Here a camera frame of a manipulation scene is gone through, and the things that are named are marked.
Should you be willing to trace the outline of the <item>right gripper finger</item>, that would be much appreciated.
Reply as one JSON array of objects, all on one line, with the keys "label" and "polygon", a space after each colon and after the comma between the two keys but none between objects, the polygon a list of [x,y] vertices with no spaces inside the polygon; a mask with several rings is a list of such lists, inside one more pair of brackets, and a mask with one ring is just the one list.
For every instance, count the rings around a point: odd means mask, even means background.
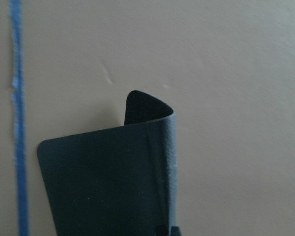
[{"label": "right gripper finger", "polygon": [[169,236],[181,236],[180,227],[175,222],[170,222],[169,224]]}]

